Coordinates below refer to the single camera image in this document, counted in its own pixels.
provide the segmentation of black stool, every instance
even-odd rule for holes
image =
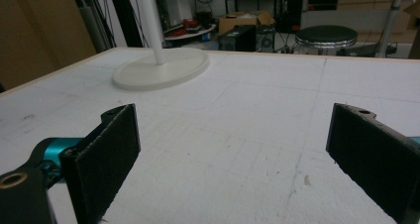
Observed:
[[[356,43],[358,33],[341,26],[314,26],[296,33],[296,43],[307,48],[318,49],[318,55],[326,55],[326,49],[346,48]]]

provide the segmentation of chair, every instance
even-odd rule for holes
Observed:
[[[347,48],[356,43],[358,33],[350,28],[334,25],[313,26],[296,33],[296,43],[318,49],[318,55],[326,55],[327,49]]]

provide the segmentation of white table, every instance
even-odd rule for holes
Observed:
[[[386,56],[389,37],[399,12],[401,0],[393,0],[389,10],[341,10],[308,12],[308,0],[303,0],[301,28],[321,25],[338,25],[350,27],[354,30],[383,30],[378,57]]]
[[[107,223],[393,223],[325,146],[335,102],[419,135],[420,60],[215,52],[172,88],[112,84],[117,66],[150,53],[114,49],[0,94],[0,172],[135,103],[142,151]],[[66,186],[49,195],[58,223],[75,223]]]

